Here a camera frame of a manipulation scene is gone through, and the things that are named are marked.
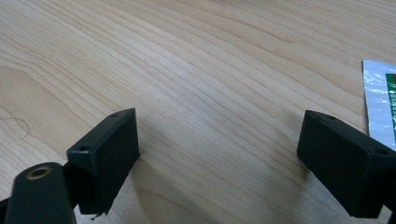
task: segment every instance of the wooden table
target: wooden table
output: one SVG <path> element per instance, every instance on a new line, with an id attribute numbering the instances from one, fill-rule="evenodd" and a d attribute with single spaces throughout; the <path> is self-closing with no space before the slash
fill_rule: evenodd
<path id="1" fill-rule="evenodd" d="M 396 63 L 390 1 L 0 2 L 0 199 L 135 107 L 141 158 L 78 223 L 387 223 L 349 217 L 296 157 L 304 111 L 363 132 L 361 60 Z"/>

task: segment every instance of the light wood surface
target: light wood surface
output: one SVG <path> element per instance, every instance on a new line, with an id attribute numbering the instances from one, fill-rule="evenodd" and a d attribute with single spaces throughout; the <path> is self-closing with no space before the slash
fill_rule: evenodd
<path id="1" fill-rule="evenodd" d="M 296 158 L 306 109 L 367 132 L 361 60 L 396 63 L 391 1 L 0 1 L 0 199 L 135 107 L 142 156 L 78 223 L 349 217 Z"/>

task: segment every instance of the black plastic part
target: black plastic part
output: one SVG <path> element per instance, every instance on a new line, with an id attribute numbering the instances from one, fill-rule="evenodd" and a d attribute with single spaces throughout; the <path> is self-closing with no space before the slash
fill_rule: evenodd
<path id="1" fill-rule="evenodd" d="M 112 114 L 67 150 L 66 175 L 82 214 L 107 213 L 139 158 L 134 109 Z"/>
<path id="2" fill-rule="evenodd" d="M 385 192 L 387 197 L 385 198 L 384 205 L 390 209 L 393 214 L 396 213 L 396 177 L 394 176 L 388 183 L 388 189 Z M 393 220 L 396 223 L 396 216 L 393 216 Z"/>
<path id="3" fill-rule="evenodd" d="M 6 212 L 7 212 L 7 207 L 8 207 L 8 201 L 9 201 L 9 199 L 4 199 L 3 201 L 0 202 L 0 224 L 3 224 L 6 222 Z"/>
<path id="4" fill-rule="evenodd" d="M 60 164 L 41 163 L 15 178 L 6 223 L 75 223 Z"/>
<path id="5" fill-rule="evenodd" d="M 392 213 L 392 215 L 390 216 L 388 224 L 396 224 L 396 215 L 395 215 L 395 213 Z"/>
<path id="6" fill-rule="evenodd" d="M 351 216 L 378 217 L 396 152 L 339 119 L 307 110 L 297 154 Z"/>

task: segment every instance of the white packaging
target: white packaging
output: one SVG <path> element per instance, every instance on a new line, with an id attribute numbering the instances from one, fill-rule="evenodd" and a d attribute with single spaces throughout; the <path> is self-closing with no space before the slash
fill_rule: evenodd
<path id="1" fill-rule="evenodd" d="M 369 133 L 378 142 L 396 150 L 396 65 L 363 61 L 364 93 Z"/>

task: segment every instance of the plastic wrapper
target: plastic wrapper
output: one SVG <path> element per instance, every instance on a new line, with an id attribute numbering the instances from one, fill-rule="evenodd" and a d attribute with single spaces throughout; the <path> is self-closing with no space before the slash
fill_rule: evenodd
<path id="1" fill-rule="evenodd" d="M 378 142 L 396 150 L 396 65 L 363 61 L 364 93 L 369 133 Z"/>

